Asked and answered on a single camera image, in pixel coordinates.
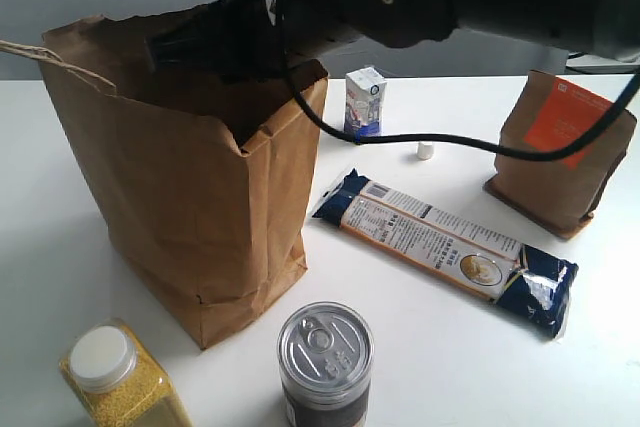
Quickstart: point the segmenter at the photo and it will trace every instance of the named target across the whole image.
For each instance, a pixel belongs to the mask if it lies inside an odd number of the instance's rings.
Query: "nutrition label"
[[[491,299],[501,295],[514,267],[513,261],[362,196],[351,202],[342,225]]]
[[[456,237],[487,249],[490,252],[516,260],[522,249],[522,243],[511,237],[499,234],[474,222],[462,219],[453,214],[426,204],[410,195],[390,189],[376,182],[362,189],[360,195],[386,204],[390,207],[421,219],[438,229],[447,231]]]

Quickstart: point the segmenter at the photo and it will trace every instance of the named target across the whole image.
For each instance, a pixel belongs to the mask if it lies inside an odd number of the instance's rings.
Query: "brown paper bag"
[[[591,127],[611,102],[566,80],[531,72],[502,128],[500,145],[546,152],[565,147]],[[496,156],[485,185],[552,233],[569,239],[593,218],[607,181],[624,159],[636,126],[628,111],[592,145],[557,162]]]
[[[44,35],[55,54],[0,48],[41,61],[113,245],[206,348],[305,272],[300,230],[319,132],[281,81],[152,73],[144,39],[192,14],[81,20]],[[321,115],[326,71],[314,62],[296,77]]]

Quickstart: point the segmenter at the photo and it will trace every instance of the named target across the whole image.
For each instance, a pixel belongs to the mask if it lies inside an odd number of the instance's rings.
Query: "white bottle cap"
[[[122,330],[103,326],[87,332],[69,355],[69,370],[78,386],[103,394],[113,390],[133,372],[136,347]]]
[[[417,156],[420,160],[429,160],[433,157],[435,147],[433,142],[418,142]]]

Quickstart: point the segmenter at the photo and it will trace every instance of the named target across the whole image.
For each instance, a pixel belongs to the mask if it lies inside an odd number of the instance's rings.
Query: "white table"
[[[613,98],[627,77],[572,80]],[[384,129],[497,140],[524,81],[393,80]],[[326,118],[335,125],[343,96],[343,82],[332,81]],[[640,113],[640,102],[632,110]],[[445,145],[427,163],[414,154],[414,145],[355,147],[322,137],[311,203],[356,166],[578,262],[562,341],[542,342],[499,309],[309,221],[308,274],[246,331],[201,353],[111,249],[43,85],[1,82],[0,425],[89,425],[57,360],[74,336],[120,316],[166,367],[196,426],[284,427],[276,337],[293,311],[320,300],[352,306],[373,329],[367,427],[640,425],[637,142],[594,222],[569,243],[482,191],[492,155]]]

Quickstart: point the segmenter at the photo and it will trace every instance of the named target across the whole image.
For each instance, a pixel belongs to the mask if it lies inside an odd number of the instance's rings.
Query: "plastic wrapper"
[[[578,266],[443,212],[353,170],[313,217],[380,246],[555,338],[566,321]]]

